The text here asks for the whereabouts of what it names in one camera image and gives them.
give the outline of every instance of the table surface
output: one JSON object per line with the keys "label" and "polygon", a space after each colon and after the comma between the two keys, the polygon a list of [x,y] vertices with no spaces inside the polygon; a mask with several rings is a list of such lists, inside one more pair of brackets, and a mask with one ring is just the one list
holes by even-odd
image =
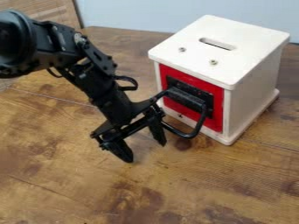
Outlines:
{"label": "table surface", "polygon": [[[156,93],[146,51],[171,34],[89,27],[117,74]],[[299,46],[284,49],[280,97],[232,146],[142,129],[134,162],[101,151],[89,132],[104,117],[86,96],[44,71],[0,93],[0,223],[299,223]],[[172,118],[168,121],[180,125]]]}

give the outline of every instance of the red panel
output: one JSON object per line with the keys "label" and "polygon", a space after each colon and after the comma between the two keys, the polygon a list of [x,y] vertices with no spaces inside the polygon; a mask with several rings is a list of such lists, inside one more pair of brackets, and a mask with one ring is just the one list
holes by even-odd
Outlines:
{"label": "red panel", "polygon": [[[213,113],[212,118],[207,118],[204,122],[204,126],[208,127],[211,130],[215,130],[217,132],[221,132],[221,126],[223,126],[223,88],[212,85],[204,80],[200,80],[192,76],[189,76],[187,73],[183,73],[173,68],[161,65],[160,64],[160,75],[161,75],[161,83],[163,83],[163,89],[167,89],[167,81],[165,76],[169,75],[175,79],[188,83],[189,85],[195,86],[196,88],[209,92],[213,95]],[[199,121],[200,114],[196,113],[189,108],[184,107],[180,103],[171,100],[169,98],[163,98],[164,105],[175,110],[179,114],[183,114],[184,116],[189,117],[193,121]]]}

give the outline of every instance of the box lid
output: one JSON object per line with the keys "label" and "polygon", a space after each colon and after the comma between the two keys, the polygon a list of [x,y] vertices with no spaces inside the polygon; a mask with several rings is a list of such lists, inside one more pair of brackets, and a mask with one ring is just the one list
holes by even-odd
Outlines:
{"label": "box lid", "polygon": [[233,89],[289,34],[204,16],[152,48],[148,56],[181,72]]}

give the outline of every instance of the wooden table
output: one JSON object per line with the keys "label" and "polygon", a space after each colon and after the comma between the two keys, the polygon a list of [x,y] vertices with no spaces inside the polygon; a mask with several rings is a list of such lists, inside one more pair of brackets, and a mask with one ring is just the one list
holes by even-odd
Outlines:
{"label": "wooden table", "polygon": [[[140,101],[156,93],[146,51],[171,34],[88,28]],[[299,47],[284,49],[280,98],[232,146],[146,129],[128,138],[134,163],[101,151],[104,121],[86,96],[45,72],[0,94],[0,223],[299,223]]]}

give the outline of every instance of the wall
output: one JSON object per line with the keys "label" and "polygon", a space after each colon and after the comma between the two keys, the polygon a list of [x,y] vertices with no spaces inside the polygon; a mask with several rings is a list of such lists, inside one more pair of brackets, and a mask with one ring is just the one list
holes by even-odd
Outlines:
{"label": "wall", "polygon": [[289,32],[299,42],[297,0],[77,0],[85,26],[177,32],[211,14]]}

